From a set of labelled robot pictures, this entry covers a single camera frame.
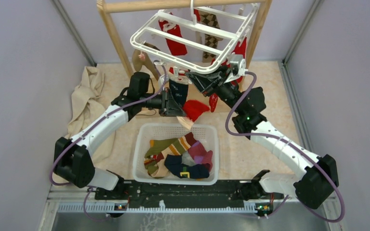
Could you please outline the maroon purple sock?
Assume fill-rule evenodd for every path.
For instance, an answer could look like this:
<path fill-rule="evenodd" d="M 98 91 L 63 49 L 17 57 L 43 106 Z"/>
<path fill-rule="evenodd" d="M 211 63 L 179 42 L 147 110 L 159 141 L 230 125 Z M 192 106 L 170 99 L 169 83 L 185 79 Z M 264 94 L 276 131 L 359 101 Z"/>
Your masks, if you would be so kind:
<path fill-rule="evenodd" d="M 197 165 L 203 165 L 208 171 L 211 171 L 212 164 L 212 151 L 207 151 L 201 142 L 194 143 L 189 149 L 188 153 Z"/>

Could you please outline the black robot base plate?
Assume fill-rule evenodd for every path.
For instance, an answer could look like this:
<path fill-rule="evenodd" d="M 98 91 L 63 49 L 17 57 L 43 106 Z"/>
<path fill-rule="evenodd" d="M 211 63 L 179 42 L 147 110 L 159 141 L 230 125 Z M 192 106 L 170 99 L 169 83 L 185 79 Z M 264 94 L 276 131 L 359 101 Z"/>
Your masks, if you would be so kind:
<path fill-rule="evenodd" d="M 281 193 L 268 193 L 251 180 L 218 180 L 213 185 L 176 185 L 125 181 L 116 189 L 95 190 L 96 200 L 125 200 L 129 208 L 242 208 L 248 200 L 282 199 Z"/>

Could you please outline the olive green striped sock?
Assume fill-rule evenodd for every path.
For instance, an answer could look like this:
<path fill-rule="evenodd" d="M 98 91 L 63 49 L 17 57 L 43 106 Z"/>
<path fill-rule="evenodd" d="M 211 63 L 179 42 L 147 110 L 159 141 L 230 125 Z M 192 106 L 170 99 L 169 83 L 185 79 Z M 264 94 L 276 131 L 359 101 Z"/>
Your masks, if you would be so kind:
<path fill-rule="evenodd" d="M 164 165 L 165 158 L 160 153 L 176 140 L 176 138 L 171 138 L 149 141 L 150 148 L 144 156 L 144 167 L 149 176 L 155 179 L 161 179 L 168 175 L 169 171 Z"/>

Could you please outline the red snowflake pattern sock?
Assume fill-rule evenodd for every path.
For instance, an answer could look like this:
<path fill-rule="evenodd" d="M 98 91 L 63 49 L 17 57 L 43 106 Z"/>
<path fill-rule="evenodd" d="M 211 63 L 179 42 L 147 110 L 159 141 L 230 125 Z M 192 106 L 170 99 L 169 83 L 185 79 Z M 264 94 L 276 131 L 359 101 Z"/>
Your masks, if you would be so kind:
<path fill-rule="evenodd" d="M 209 97 L 209 106 L 210 106 L 210 111 L 212 113 L 215 112 L 217 102 L 218 102 L 218 96 L 214 93 Z"/>

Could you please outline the white plastic clip hanger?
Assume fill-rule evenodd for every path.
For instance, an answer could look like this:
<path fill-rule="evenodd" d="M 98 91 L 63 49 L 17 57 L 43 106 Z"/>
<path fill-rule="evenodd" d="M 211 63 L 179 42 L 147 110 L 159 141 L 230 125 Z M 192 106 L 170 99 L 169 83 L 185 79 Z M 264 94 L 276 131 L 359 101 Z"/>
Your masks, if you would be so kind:
<path fill-rule="evenodd" d="M 233 10 L 233 11 L 228 11 L 225 6 L 216 7 L 214 9 L 224 11 L 224 12 L 228 12 L 228 13 L 232 13 L 232 14 L 247 16 L 252 11 L 252 6 L 242 4 L 242 5 L 240 5 L 238 10 Z M 197 18 L 197 22 L 200 23 L 198 12 L 199 12 L 198 10 L 194 10 L 194 14 Z M 220 26 L 221 30 L 226 30 L 226 31 L 235 33 L 237 31 L 237 29 L 239 28 L 240 24 L 241 24 L 241 22 L 239 20 L 236 20 L 236 19 L 227 18 L 227 17 L 221 16 L 221 15 L 216 15 L 216 16 L 217 16 L 217 19 L 218 19 L 219 26 Z M 183 26 L 179 26 L 177 24 L 168 22 L 166 20 L 159 19 L 159 20 L 155 21 L 154 23 L 152 23 L 151 27 L 154 28 L 154 29 L 157 29 L 157 30 L 162 30 L 162 31 L 167 32 L 171 35 L 175 35 L 175 36 L 178 36 L 178 37 L 181 37 L 181 38 L 184 38 L 184 39 L 189 39 L 189 40 L 192 40 L 194 42 L 198 42 L 198 43 L 201 43 L 201 44 L 204 45 L 204 40 L 205 40 L 204 35 L 205 34 L 200 33 L 200 32 L 194 32 L 194 31 L 192 31 L 188 28 L 185 28 Z M 186 61 L 192 62 L 192 63 L 197 64 L 197 65 L 209 66 L 209 65 L 213 64 L 213 62 L 215 61 L 215 59 L 214 59 L 211 63 L 203 63 L 202 62 L 202 54 L 203 54 L 204 51 L 197 50 L 193 47 L 181 44 L 179 42 L 175 42 L 173 40 L 169 40 L 167 38 L 159 37 L 157 35 L 150 34 L 148 32 L 145 32 L 144 34 L 142 34 L 140 36 L 140 42 L 142 44 L 152 48 L 152 49 L 155 49 L 157 51 L 166 52 L 166 53 L 171 54 L 171 55 L 173 55 L 177 58 L 184 59 Z M 227 39 L 223 38 L 222 41 L 219 41 L 217 49 L 219 49 L 219 50 L 224 49 L 228 42 L 229 41 Z"/>

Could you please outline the brown argyle sock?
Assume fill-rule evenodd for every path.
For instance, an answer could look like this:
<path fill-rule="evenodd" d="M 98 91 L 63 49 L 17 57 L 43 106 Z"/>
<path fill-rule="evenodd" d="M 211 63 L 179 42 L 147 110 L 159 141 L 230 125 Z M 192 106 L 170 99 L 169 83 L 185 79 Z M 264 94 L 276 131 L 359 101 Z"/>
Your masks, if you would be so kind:
<path fill-rule="evenodd" d="M 205 26 L 214 27 L 216 29 L 220 29 L 219 22 L 217 16 L 212 13 L 199 11 L 199 22 Z M 219 41 L 222 41 L 222 38 L 205 34 L 204 45 L 210 48 L 217 49 Z M 203 63 L 211 63 L 216 58 L 215 54 L 209 53 L 204 51 L 202 54 L 202 62 Z"/>

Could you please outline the grey striped sock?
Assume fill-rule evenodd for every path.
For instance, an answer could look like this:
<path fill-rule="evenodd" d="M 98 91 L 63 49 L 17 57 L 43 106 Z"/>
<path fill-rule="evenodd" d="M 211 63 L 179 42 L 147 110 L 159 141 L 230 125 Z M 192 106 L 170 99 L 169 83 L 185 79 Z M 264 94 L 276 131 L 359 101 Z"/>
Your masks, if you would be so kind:
<path fill-rule="evenodd" d="M 182 154 L 182 164 L 190 167 L 196 165 L 194 159 L 190 156 L 188 152 Z"/>

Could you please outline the black santa belt sock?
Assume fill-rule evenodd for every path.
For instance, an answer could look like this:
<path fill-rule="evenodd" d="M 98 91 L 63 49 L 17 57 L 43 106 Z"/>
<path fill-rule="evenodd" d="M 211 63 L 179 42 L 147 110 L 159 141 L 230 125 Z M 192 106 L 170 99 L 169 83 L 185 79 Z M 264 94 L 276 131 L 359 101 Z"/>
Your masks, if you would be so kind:
<path fill-rule="evenodd" d="M 183 179 L 206 179 L 210 176 L 208 168 L 202 164 L 189 166 L 182 163 L 179 155 L 167 155 L 164 161 L 165 167 L 173 175 Z"/>

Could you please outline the white perforated plastic basket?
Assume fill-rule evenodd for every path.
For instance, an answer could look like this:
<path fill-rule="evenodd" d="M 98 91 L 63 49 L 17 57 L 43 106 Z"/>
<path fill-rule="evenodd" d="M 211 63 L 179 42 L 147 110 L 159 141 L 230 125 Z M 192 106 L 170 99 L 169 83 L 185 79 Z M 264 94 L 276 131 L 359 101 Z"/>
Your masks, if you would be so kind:
<path fill-rule="evenodd" d="M 206 151 L 212 151 L 212 169 L 206 179 L 181 179 L 172 173 L 161 179 L 151 177 L 144 166 L 146 151 L 150 148 L 151 140 L 164 140 L 179 138 L 189 132 L 194 134 L 197 141 L 201 142 Z M 187 130 L 180 124 L 169 123 L 146 123 L 140 127 L 135 144 L 132 162 L 132 175 L 138 182 L 160 183 L 176 185 L 213 185 L 217 182 L 220 168 L 220 148 L 217 129 L 211 125 L 194 124 L 191 130 Z"/>

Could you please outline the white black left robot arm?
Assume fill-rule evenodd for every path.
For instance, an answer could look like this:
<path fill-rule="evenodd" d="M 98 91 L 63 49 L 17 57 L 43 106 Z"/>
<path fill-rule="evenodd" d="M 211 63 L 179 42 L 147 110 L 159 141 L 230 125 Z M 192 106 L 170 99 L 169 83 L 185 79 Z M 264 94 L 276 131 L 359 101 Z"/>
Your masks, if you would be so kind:
<path fill-rule="evenodd" d="M 169 89 L 148 92 L 150 75 L 135 72 L 111 105 L 80 133 L 61 137 L 55 143 L 52 173 L 78 188 L 95 187 L 106 190 L 113 199 L 125 193 L 123 178 L 113 172 L 96 168 L 92 156 L 117 129 L 133 119 L 142 109 L 156 109 L 161 116 L 186 116 Z"/>

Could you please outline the wooden hanger rack frame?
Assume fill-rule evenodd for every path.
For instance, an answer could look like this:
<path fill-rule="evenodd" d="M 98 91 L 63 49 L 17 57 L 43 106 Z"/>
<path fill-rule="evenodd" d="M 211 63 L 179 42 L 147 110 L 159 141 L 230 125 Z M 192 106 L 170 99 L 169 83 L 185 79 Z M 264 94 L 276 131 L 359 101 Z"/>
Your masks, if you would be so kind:
<path fill-rule="evenodd" d="M 246 69 L 248 68 L 271 3 L 272 2 L 270 0 L 139 0 L 114 3 L 107 3 L 104 0 L 99 0 L 97 1 L 96 6 L 104 22 L 109 37 L 114 45 L 114 48 L 123 64 L 125 72 L 128 76 L 131 76 L 133 74 L 133 69 L 120 39 L 118 30 L 111 17 L 113 13 L 131 13 L 155 10 L 156 14 L 153 15 L 143 26 L 139 28 L 137 32 L 135 32 L 131 36 L 131 45 L 136 49 L 158 57 L 162 61 L 175 64 L 176 66 L 183 67 L 185 69 L 189 69 L 200 74 L 211 74 L 219 68 L 221 63 L 223 63 L 225 60 L 230 59 L 231 50 L 236 46 L 239 40 L 243 39 L 247 32 L 250 33 L 245 59 Z M 218 5 L 235 4 L 251 5 L 252 11 L 247 16 L 242 16 L 216 10 L 213 8 L 214 6 Z M 216 29 L 210 26 L 205 26 L 197 22 L 194 10 L 236 19 L 239 20 L 241 24 L 235 33 Z M 194 32 L 210 34 L 219 38 L 227 39 L 229 42 L 222 50 L 210 48 L 201 43 L 171 35 L 162 30 L 152 28 L 151 24 L 159 19 L 163 19 L 179 26 L 183 26 Z M 177 58 L 166 52 L 157 51 L 140 42 L 140 36 L 145 32 L 163 37 L 165 39 L 173 40 L 175 42 L 179 42 L 181 44 L 193 47 L 197 50 L 207 51 L 209 53 L 215 54 L 216 59 L 213 64 L 209 66 L 201 66 L 186 61 L 184 59 Z"/>

